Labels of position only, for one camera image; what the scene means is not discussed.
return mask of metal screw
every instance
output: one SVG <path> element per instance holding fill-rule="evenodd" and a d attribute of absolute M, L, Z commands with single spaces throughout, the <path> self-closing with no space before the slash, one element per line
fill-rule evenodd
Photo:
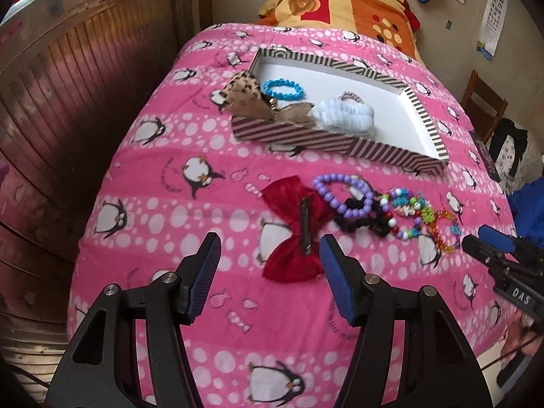
<path fill-rule="evenodd" d="M 117 290 L 119 290 L 119 287 L 115 284 L 106 285 L 104 288 L 104 294 L 106 296 L 113 296 L 115 293 L 117 293 Z"/>
<path fill-rule="evenodd" d="M 425 287 L 423 287 L 423 293 L 425 293 L 429 297 L 436 296 L 436 288 L 430 285 L 426 285 Z"/>
<path fill-rule="evenodd" d="M 366 275 L 366 276 L 364 277 L 364 281 L 365 281 L 367 284 L 376 285 L 378 282 L 380 282 L 380 277 L 379 277 L 378 275 L 369 273 L 368 275 Z"/>
<path fill-rule="evenodd" d="M 177 275 L 172 271 L 169 271 L 168 273 L 165 273 L 164 275 L 162 275 L 162 280 L 165 284 L 171 284 L 176 279 L 177 279 Z"/>

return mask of red cloth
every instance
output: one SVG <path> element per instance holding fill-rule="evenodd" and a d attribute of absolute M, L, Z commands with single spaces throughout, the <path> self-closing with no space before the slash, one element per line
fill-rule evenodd
<path fill-rule="evenodd" d="M 298 176 L 282 178 L 263 189 L 262 199 L 293 235 L 283 241 L 268 257 L 263 276 L 274 282 L 304 282 L 323 274 L 319 259 L 317 233 L 334 216 L 335 211 L 314 189 L 306 187 Z M 312 250 L 304 256 L 301 249 L 300 203 L 309 198 L 309 234 Z"/>

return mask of eye chart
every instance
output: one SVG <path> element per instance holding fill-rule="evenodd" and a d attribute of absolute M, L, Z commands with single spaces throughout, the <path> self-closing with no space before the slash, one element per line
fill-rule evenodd
<path fill-rule="evenodd" d="M 488 0 L 481 22 L 477 49 L 487 59 L 492 59 L 503 29 L 508 0 Z"/>

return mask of cable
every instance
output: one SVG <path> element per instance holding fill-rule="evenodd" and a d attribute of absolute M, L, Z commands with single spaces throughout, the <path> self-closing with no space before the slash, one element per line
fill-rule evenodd
<path fill-rule="evenodd" d="M 520 346 L 518 346 L 517 348 L 514 348 L 513 350 L 509 351 L 508 353 L 506 354 L 503 354 L 501 357 L 495 359 L 494 361 L 488 363 L 486 366 L 484 366 L 483 368 L 480 368 L 481 371 L 484 371 L 486 369 L 488 369 L 490 366 L 493 366 L 495 365 L 497 362 L 500 362 L 502 359 L 504 359 L 505 357 L 508 357 L 510 356 L 511 354 L 513 353 L 517 353 L 518 351 L 521 351 L 522 348 L 525 348 L 527 345 L 529 345 L 530 343 L 534 342 L 535 340 L 537 340 L 538 337 L 540 337 L 542 335 L 534 335 L 533 337 L 531 337 L 531 339 L 529 339 L 527 342 L 521 344 Z"/>
<path fill-rule="evenodd" d="M 28 371 L 25 371 L 22 368 L 19 368 L 17 365 L 13 365 L 12 363 L 9 363 L 7 364 L 7 367 L 10 368 L 13 373 L 21 374 L 24 377 L 28 377 L 28 379 L 32 380 L 38 385 L 42 385 L 42 387 L 49 388 L 49 384 L 47 382 L 44 382 L 43 380 L 38 379 L 34 374 L 31 374 Z"/>

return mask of light blue scrunchie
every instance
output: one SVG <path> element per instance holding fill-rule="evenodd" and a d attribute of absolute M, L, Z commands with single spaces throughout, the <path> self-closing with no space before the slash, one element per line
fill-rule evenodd
<path fill-rule="evenodd" d="M 374 109 L 368 104 L 328 98 L 309 114 L 316 120 L 318 129 L 365 137 L 374 135 Z"/>

